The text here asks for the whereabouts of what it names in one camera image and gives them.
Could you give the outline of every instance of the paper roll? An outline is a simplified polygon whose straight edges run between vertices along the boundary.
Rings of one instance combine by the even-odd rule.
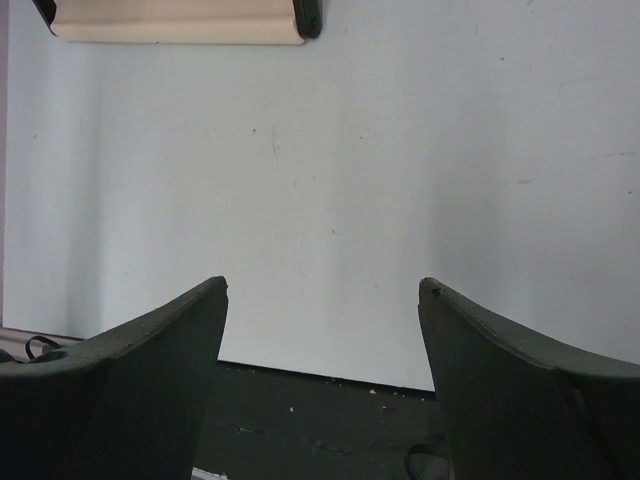
[[[58,0],[74,42],[298,45],[292,0]]]

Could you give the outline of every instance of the black cable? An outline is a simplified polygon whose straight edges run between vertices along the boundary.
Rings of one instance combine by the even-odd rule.
[[[60,345],[58,342],[51,340],[50,338],[43,337],[42,335],[35,335],[31,337],[29,340],[27,340],[27,343],[24,346],[24,349],[27,352],[27,356],[29,357],[29,360],[33,360],[34,358],[36,358],[36,356],[31,351],[31,342],[33,341],[44,343],[45,345],[49,345],[54,349],[62,348],[62,345]]]
[[[445,460],[449,460],[447,454],[440,448],[425,444],[414,445],[407,451],[407,454],[404,457],[404,469],[407,472],[407,476],[410,480],[422,480],[420,474],[416,470],[415,465],[413,464],[412,459],[414,455],[419,454],[431,455],[432,457],[444,458]]]

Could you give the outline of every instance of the wire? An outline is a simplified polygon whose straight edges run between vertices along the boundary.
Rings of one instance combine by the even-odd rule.
[[[36,358],[36,356],[31,351],[31,342],[33,341],[44,343],[45,345],[49,345],[50,347],[53,347],[56,350],[58,348],[62,348],[62,345],[60,345],[58,342],[51,340],[50,338],[43,337],[42,335],[35,335],[31,337],[29,340],[27,340],[27,343],[24,345],[24,349],[27,352],[27,356],[29,357],[29,360],[33,360],[34,358]]]
[[[410,480],[422,480],[422,477],[420,477],[420,474],[413,464],[412,458],[414,455],[419,454],[431,455],[432,457],[444,458],[445,460],[449,460],[449,457],[446,455],[446,453],[443,452],[442,449],[425,444],[414,445],[407,451],[407,454],[404,457],[404,469],[407,472],[407,476]]]

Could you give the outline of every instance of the scuff mark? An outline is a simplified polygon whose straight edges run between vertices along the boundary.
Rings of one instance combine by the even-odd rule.
[[[256,435],[266,435],[262,430],[254,430],[253,428],[236,427],[238,433],[254,433]]]
[[[605,155],[603,158],[611,158],[611,157],[626,157],[630,155],[635,155],[636,152],[620,152],[620,153],[609,153]]]
[[[277,139],[278,129],[276,127],[273,127],[273,129],[271,129],[271,150],[273,150],[273,159],[276,162],[276,166],[278,165],[278,150],[280,149],[280,147],[277,145]]]
[[[340,455],[341,457],[353,457],[353,450],[350,448],[336,447],[333,445],[324,445],[320,440],[318,440],[313,446],[313,453],[316,453],[316,450],[322,450],[324,452],[335,453],[336,455]]]

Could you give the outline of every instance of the rolled-up paper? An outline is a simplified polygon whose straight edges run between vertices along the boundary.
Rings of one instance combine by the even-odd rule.
[[[74,42],[297,45],[292,0],[58,0],[51,30]]]

